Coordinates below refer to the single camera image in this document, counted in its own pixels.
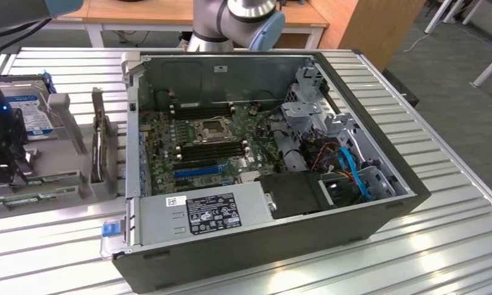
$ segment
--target blue tab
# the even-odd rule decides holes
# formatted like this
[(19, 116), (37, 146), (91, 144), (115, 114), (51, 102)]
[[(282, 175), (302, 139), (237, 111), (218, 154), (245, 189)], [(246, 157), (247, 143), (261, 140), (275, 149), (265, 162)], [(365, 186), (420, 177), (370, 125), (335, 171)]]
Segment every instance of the blue tab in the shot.
[(113, 237), (114, 235), (119, 235), (122, 231), (119, 230), (119, 223), (107, 223), (101, 226), (101, 236)]

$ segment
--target power supply label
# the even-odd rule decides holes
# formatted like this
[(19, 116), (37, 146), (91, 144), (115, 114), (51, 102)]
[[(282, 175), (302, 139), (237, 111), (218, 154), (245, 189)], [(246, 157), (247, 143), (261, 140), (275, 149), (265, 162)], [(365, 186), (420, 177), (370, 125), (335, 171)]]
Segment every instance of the power supply label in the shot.
[(186, 200), (189, 231), (193, 235), (241, 226), (231, 193)]

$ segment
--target slatted metal surface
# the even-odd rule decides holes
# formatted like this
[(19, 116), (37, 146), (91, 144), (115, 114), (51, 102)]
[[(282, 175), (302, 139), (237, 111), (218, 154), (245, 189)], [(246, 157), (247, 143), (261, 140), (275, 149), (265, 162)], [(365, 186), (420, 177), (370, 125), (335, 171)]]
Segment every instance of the slatted metal surface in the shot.
[[(119, 171), (126, 127), (121, 53), (25, 48), (2, 58), (0, 66), (9, 74), (51, 73), (57, 91), (70, 93), (79, 124), (91, 120), (91, 87), (106, 91), (105, 108), (119, 127)], [(346, 50), (323, 55), (432, 191), (430, 198), (365, 241), (153, 294), (492, 294), (492, 192), (363, 57)], [(118, 184), (122, 192), (122, 181)], [(0, 294), (130, 293), (98, 255), (99, 226), (122, 213), (118, 198), (0, 219)]]

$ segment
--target motherboard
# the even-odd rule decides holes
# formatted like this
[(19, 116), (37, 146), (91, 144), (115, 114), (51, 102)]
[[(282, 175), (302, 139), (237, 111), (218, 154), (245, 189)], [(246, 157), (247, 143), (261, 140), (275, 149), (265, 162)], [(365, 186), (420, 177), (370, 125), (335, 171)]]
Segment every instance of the motherboard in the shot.
[(139, 112), (151, 195), (246, 183), (285, 171), (255, 103)]

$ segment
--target white table frame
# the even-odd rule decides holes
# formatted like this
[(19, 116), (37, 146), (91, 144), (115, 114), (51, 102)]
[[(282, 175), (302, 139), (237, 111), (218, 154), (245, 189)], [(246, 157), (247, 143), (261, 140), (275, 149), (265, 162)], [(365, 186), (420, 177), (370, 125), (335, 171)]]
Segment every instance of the white table frame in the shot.
[[(457, 13), (457, 9), (461, 8), (462, 6), (462, 1), (464, 0), (457, 0), (456, 3), (453, 4), (450, 11), (446, 13), (446, 16), (442, 19), (444, 23), (449, 23), (454, 14)], [(465, 19), (462, 20), (462, 24), (466, 25), (469, 23), (469, 20), (472, 19), (472, 16), (474, 15), (477, 8), (480, 7), (481, 3), (484, 2), (484, 0), (478, 0), (476, 5), (472, 7), (472, 10), (469, 11)], [(452, 0), (444, 0), (444, 2), (441, 3), (440, 8), (437, 9), (437, 12), (434, 14), (434, 16), (432, 17), (432, 20), (429, 21), (429, 24), (425, 28), (425, 33), (429, 34), (433, 29), (436, 28), (438, 21), (441, 19), (442, 13), (446, 10), (448, 6), (450, 5)]]
[[(87, 32), (90, 46), (103, 48), (101, 31), (191, 31), (190, 25), (131, 24), (131, 23), (82, 23), (51, 22), (45, 26), (50, 30), (82, 30)], [(282, 33), (306, 34), (303, 49), (317, 49), (323, 26), (285, 27)]]
[[(472, 19), (472, 16), (474, 15), (477, 8), (480, 7), (481, 3), (484, 2), (484, 0), (478, 0), (476, 5), (472, 7), (472, 10), (469, 11), (465, 19), (462, 20), (462, 24), (466, 25), (469, 23), (469, 20)], [(425, 28), (425, 33), (429, 34), (433, 29), (436, 28), (441, 15), (445, 11), (445, 9), (448, 8), (448, 6), (450, 5), (452, 0), (444, 0), (444, 2), (441, 3), (441, 7), (438, 8), (426, 28)], [(457, 0), (456, 3), (453, 4), (450, 11), (446, 13), (446, 16), (442, 19), (444, 23), (450, 22), (454, 14), (457, 13), (457, 9), (460, 9), (462, 4), (462, 0)], [(478, 87), (484, 80), (486, 80), (486, 78), (492, 75), (492, 63), (489, 64), (489, 66), (486, 67), (486, 69), (484, 69), (481, 75), (478, 75), (478, 77), (476, 78), (476, 80), (473, 80), (473, 82), (470, 83), (474, 87)]]
[(489, 66), (486, 67), (486, 69), (484, 69), (481, 75), (478, 75), (478, 77), (476, 78), (476, 80), (473, 80), (472, 85), (474, 87), (480, 87), (484, 80), (486, 80), (486, 78), (492, 75), (492, 63), (489, 64)]

